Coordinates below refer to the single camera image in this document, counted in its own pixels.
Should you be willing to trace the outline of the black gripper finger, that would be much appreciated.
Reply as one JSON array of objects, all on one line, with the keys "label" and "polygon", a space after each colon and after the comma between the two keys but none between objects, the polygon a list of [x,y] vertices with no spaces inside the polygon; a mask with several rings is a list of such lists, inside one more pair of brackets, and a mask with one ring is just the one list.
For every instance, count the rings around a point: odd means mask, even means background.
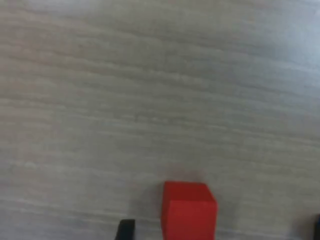
[{"label": "black gripper finger", "polygon": [[135,240],[136,237],[136,220],[122,219],[120,220],[115,240]]},{"label": "black gripper finger", "polygon": [[320,216],[316,217],[313,228],[313,240],[320,240]]}]

